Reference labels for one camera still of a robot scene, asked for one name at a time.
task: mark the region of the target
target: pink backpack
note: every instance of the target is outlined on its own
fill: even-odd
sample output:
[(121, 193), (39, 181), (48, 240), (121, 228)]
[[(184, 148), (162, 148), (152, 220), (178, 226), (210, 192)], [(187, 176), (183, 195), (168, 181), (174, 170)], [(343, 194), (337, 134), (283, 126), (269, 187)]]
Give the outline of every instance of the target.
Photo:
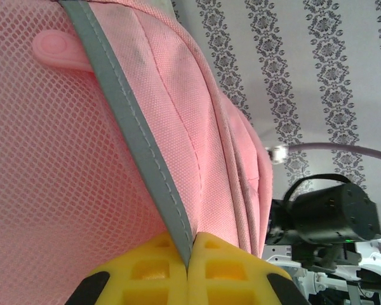
[(167, 229), (184, 260), (201, 231), (260, 256), (271, 196), (267, 151), (176, 20), (0, 0), (0, 304), (63, 304)]

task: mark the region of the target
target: stitching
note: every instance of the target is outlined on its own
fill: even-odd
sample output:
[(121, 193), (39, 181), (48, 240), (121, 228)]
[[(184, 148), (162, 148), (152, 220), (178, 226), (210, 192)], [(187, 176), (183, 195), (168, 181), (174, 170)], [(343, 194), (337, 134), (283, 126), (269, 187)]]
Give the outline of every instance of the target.
[(171, 95), (170, 95), (170, 93), (169, 93), (169, 91), (168, 91), (168, 89), (167, 89), (167, 87), (166, 87), (166, 85), (165, 85), (165, 83), (164, 83), (162, 77), (161, 77), (161, 73), (159, 72), (158, 65), (157, 65), (157, 62), (156, 62), (155, 54), (154, 54), (154, 52), (152, 51), (150, 41), (149, 41), (149, 39), (148, 39), (147, 34), (145, 33), (145, 29), (144, 29), (144, 27), (143, 27), (143, 25), (142, 25), (142, 23), (141, 23), (139, 17), (137, 16), (137, 13), (136, 13), (137, 10), (134, 9), (134, 8), (131, 8), (131, 9), (133, 10), (134, 15), (135, 15), (135, 18), (137, 19), (138, 24), (140, 24), (140, 26), (141, 26), (141, 28), (142, 28), (142, 30), (143, 30), (143, 32), (144, 32), (144, 36), (145, 36), (146, 40), (148, 41), (148, 45), (149, 45), (149, 47), (150, 47), (150, 51), (151, 51), (151, 54), (152, 54), (152, 58), (154, 59), (155, 67), (156, 67), (156, 69), (157, 69), (157, 71), (158, 71), (158, 76), (159, 76), (159, 78), (160, 78), (162, 84), (164, 85), (165, 91), (167, 92), (168, 96), (170, 97), (172, 106), (175, 108), (175, 111), (177, 112), (177, 115), (178, 115), (178, 117), (179, 117), (179, 120), (181, 121), (181, 123), (183, 124), (183, 126), (184, 126), (184, 128), (185, 128), (185, 131), (186, 131), (186, 134), (187, 134), (187, 136), (188, 136), (188, 138), (189, 138), (190, 144), (192, 145), (192, 148), (193, 148), (193, 151), (194, 151), (194, 154), (195, 154), (195, 158), (196, 158), (198, 174), (199, 174), (199, 198), (201, 199), (201, 197), (202, 197), (201, 166), (200, 166), (200, 164), (199, 164), (199, 158), (197, 157), (197, 154), (196, 154), (195, 145), (194, 145), (194, 143), (193, 143), (193, 141), (192, 141), (192, 139), (191, 139), (191, 136), (189, 135), (189, 131), (188, 131), (188, 129), (186, 128), (186, 125), (185, 125), (185, 123), (184, 123), (184, 121), (183, 121), (181, 115), (179, 114), (178, 109), (177, 109), (177, 107), (175, 106), (175, 103), (173, 102), (173, 99), (172, 99), (172, 97), (171, 97)]
[[(107, 58), (109, 59), (110, 65), (111, 65), (111, 67), (113, 68), (113, 71), (114, 71), (114, 75), (116, 76), (116, 78), (117, 78), (117, 80), (118, 80), (120, 86), (123, 87), (121, 78), (120, 78), (120, 76), (117, 75), (116, 66), (113, 65), (112, 60), (111, 60), (110, 55), (109, 55), (109, 52), (107, 51), (105, 45), (103, 44), (102, 40), (100, 39), (100, 37), (99, 37), (99, 35), (98, 35), (98, 32), (97, 32), (97, 30), (96, 30), (96, 28), (95, 28), (95, 25), (93, 24), (93, 21), (92, 21), (91, 18), (90, 18), (90, 12), (89, 12), (89, 11), (82, 5), (82, 3), (81, 3), (80, 1), (79, 1), (78, 3), (79, 3), (79, 5), (80, 5), (80, 7), (82, 8), (84, 14), (86, 15), (86, 18), (88, 19), (88, 21), (89, 21), (89, 23), (90, 23), (90, 25), (91, 25), (91, 28), (93, 29), (93, 32), (94, 32), (95, 35), (96, 35), (97, 40), (99, 41), (100, 45), (102, 46), (103, 51), (105, 52), (105, 55), (106, 55)], [(125, 97), (127, 97), (127, 95), (126, 95), (126, 93), (124, 92), (124, 90), (121, 90), (121, 92), (124, 94)], [(149, 140), (148, 140), (148, 138), (147, 138), (147, 136), (146, 136), (146, 134), (145, 134), (145, 132), (144, 132), (144, 129), (143, 129), (142, 125), (141, 125), (141, 122), (138, 120), (138, 118), (137, 118), (137, 116), (136, 116), (136, 114), (135, 114), (135, 110), (134, 110), (134, 108), (133, 108), (133, 106), (132, 106), (132, 104), (131, 104), (131, 102), (130, 102), (130, 100), (129, 100), (128, 98), (127, 98), (127, 102), (128, 102), (128, 105), (129, 105), (129, 107), (130, 107), (130, 109), (131, 109), (131, 113), (132, 113), (133, 117), (135, 118), (135, 121), (137, 122), (137, 125), (138, 125), (138, 127), (139, 127), (139, 129), (140, 129), (140, 131), (141, 131), (141, 133), (142, 133), (142, 135), (143, 135), (143, 138), (144, 138), (144, 140), (147, 142), (148, 148), (149, 148), (149, 150), (150, 150), (150, 152), (151, 152), (151, 154), (152, 154), (152, 157), (153, 157), (153, 159), (154, 159), (154, 162), (156, 163), (156, 165), (157, 165), (157, 167), (158, 167), (159, 173), (161, 174), (161, 176), (162, 176), (163, 179), (164, 179), (165, 185), (166, 185), (166, 187), (167, 187), (167, 189), (168, 189), (168, 191), (169, 191), (169, 193), (170, 193), (171, 199), (172, 199), (172, 201), (173, 201), (174, 204), (175, 204), (175, 208), (176, 208), (177, 213), (178, 213), (178, 215), (179, 215), (179, 217), (180, 217), (180, 222), (181, 222), (181, 224), (182, 224), (182, 226), (183, 226), (183, 228), (184, 228), (185, 236), (186, 236), (186, 238), (187, 238), (187, 240), (188, 240), (189, 252), (191, 253), (191, 252), (192, 252), (192, 249), (191, 249), (191, 239), (189, 238), (189, 234), (188, 234), (188, 232), (186, 231), (186, 228), (185, 228), (185, 222), (184, 222), (184, 220), (183, 220), (183, 218), (182, 218), (182, 213), (181, 213), (180, 210), (179, 210), (178, 202), (177, 202), (176, 198), (174, 197), (174, 195), (172, 194), (171, 187), (170, 187), (169, 183), (166, 181), (165, 173), (162, 171), (162, 169), (161, 169), (161, 165), (159, 164), (158, 160), (156, 159), (155, 152), (154, 152), (154, 150), (152, 149), (151, 144), (150, 144), (150, 142), (149, 142)]]

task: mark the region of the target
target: gray cable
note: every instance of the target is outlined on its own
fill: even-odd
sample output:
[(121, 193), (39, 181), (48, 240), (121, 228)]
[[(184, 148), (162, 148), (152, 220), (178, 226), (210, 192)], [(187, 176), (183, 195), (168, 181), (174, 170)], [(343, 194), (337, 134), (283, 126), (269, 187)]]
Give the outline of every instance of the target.
[(370, 149), (361, 146), (336, 144), (336, 143), (303, 143), (289, 146), (289, 152), (293, 151), (306, 151), (308, 149), (326, 149), (326, 150), (337, 150), (337, 151), (349, 151), (356, 154), (364, 154), (365, 156), (370, 156), (372, 158), (381, 160), (381, 151)]

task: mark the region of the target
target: damask wallpaper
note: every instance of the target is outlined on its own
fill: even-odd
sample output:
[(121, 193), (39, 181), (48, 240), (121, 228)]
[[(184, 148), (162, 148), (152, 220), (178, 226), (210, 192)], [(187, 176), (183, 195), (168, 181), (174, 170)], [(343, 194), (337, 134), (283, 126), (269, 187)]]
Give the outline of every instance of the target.
[[(336, 142), (381, 150), (381, 0), (174, 0), (218, 84), (267, 146)], [(296, 152), (274, 167), (274, 197), (341, 173), (378, 203), (381, 161)], [(301, 191), (329, 186), (313, 181)]]

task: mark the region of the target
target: gray reflective strip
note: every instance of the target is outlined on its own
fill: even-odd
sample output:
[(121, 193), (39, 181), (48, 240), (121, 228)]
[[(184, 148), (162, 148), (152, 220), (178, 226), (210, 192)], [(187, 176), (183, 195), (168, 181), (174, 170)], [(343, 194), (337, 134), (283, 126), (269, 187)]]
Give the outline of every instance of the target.
[(138, 171), (187, 269), (193, 244), (191, 225), (161, 151), (116, 55), (88, 3), (75, 0), (61, 0), (59, 3), (72, 20)]

